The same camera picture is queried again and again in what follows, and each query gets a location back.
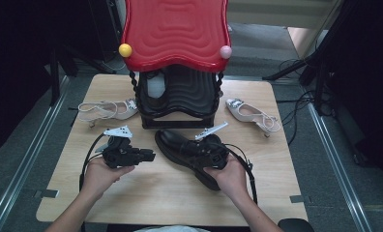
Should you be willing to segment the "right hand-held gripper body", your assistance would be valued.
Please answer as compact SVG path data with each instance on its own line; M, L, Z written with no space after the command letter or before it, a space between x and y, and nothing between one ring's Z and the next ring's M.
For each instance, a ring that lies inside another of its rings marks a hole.
M222 144L221 139L216 132L225 128L227 122L223 122L217 126L204 129L203 132L197 134L194 139L200 143L201 150L195 155L196 159L205 158L210 161L207 167L223 169L226 166L227 150Z

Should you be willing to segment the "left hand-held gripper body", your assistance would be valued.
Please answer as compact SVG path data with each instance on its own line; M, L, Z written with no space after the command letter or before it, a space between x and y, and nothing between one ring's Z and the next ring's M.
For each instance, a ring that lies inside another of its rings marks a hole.
M108 136L108 141L95 152L103 156L107 166L117 168L139 164L136 149L130 145L133 134L128 126L107 129L103 135Z

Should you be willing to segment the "black leather shoe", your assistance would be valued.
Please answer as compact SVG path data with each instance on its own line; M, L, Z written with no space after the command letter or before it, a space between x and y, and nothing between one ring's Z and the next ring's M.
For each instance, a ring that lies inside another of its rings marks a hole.
M155 141L161 152L172 162L185 166L194 172L194 176L208 189L219 190L216 180L207 174L203 168L195 167L194 160L197 152L190 150L190 143L182 134L173 130L158 130Z
M152 108L158 109L165 102L165 76L162 71L153 71L145 74L147 102Z

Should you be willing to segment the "white heeled sandal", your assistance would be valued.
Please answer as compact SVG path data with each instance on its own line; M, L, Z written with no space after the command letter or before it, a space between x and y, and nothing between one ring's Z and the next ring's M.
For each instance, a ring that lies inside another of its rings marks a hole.
M235 119L244 123L256 124L266 137L281 129L275 116L270 116L240 99L228 99L225 101L225 105Z
M94 127L99 120L127 120L138 111L135 99L83 102L77 110L77 119L88 123L90 127Z

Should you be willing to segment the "red and black shoe rack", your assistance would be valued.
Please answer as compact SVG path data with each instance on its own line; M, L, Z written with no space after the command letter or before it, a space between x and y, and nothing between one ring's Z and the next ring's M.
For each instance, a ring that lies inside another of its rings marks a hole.
M223 71L231 57L228 0L125 0L119 53L145 129L214 125ZM162 71L165 102L147 102L145 74Z

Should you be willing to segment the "person's left hand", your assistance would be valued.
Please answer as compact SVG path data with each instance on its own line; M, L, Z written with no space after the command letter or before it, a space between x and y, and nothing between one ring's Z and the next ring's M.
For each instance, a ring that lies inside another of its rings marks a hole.
M133 166L110 168L103 159L93 159L88 163L80 195L99 199L112 184L134 170Z

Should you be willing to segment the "person's right hand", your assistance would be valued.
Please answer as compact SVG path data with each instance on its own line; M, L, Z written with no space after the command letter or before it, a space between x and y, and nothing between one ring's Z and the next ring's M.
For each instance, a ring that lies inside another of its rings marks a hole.
M223 169L204 167L203 170L216 180L221 191L232 201L250 197L247 189L246 171L233 156L227 157L227 164Z

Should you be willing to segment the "black metal stand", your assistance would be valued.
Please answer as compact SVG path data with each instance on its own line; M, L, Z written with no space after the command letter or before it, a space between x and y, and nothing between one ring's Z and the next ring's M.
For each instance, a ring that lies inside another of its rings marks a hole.
M61 66L67 75L76 76L77 67L75 66L74 57L80 59L84 63L98 70L100 73L113 74L115 71L112 68L106 68L98 64L95 60L85 56L82 52L65 43L56 43L51 46L49 55L49 68L51 77L51 101L50 106L53 106L60 99L60 81L59 68Z

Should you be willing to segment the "black tripod stand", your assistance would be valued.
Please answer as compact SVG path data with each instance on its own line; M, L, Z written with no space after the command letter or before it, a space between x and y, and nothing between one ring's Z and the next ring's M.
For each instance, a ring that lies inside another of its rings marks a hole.
M331 9L324 21L325 24L330 22L330 28L313 53L304 59L295 62L288 68L285 68L272 75L263 77L263 80L274 81L289 73L293 73L301 68L305 68L299 77L299 81L302 86L308 86L313 80L315 80L313 106L319 115L322 115L324 82L329 76L328 60L326 55L329 52L330 45L333 43L336 32L343 23L342 15L340 12L343 1L344 0L335 0L334 7Z

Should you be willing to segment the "metal floor rail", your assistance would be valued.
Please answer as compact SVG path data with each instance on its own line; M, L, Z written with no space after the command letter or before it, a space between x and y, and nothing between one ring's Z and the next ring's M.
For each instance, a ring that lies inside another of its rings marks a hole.
M319 134L324 150L327 154L328 160L339 183L340 190L357 231L373 232L360 198L341 162L337 148L332 140L331 135L329 134L323 118L317 114L316 110L311 104L309 104L308 109L314 126L316 127L316 130Z
M19 193L32 169L32 166L38 157L40 150L44 144L45 139L52 125L63 105L71 79L64 75L60 82L60 97L46 112L43 121L41 122L33 140L31 141L28 149L26 150L23 159L20 162L14 176L12 177L9 185L0 197L0 230L2 229L13 205L15 204Z

